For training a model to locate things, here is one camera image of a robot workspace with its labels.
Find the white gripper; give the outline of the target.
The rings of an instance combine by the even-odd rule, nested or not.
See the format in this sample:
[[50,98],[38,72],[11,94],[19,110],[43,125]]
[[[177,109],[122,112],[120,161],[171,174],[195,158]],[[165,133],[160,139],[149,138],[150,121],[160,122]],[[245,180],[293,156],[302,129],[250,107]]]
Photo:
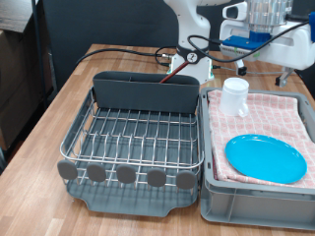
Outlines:
[[[292,1],[243,1],[224,7],[221,53],[283,66],[276,85],[285,87],[293,69],[307,69],[315,59],[315,13],[293,15],[292,4]],[[237,60],[236,74],[246,73],[243,61]]]

